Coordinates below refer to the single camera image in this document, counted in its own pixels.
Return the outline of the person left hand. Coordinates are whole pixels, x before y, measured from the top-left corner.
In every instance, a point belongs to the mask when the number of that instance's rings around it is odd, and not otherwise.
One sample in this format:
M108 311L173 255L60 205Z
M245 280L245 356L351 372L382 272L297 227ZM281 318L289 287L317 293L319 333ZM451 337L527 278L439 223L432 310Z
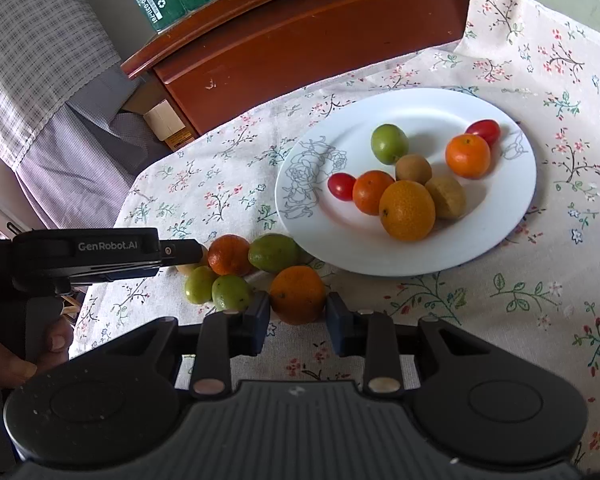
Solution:
M35 363L18 358L0 343L0 388L18 388L34 375L64 364L72 341L73 328L62 316L47 326L45 351Z

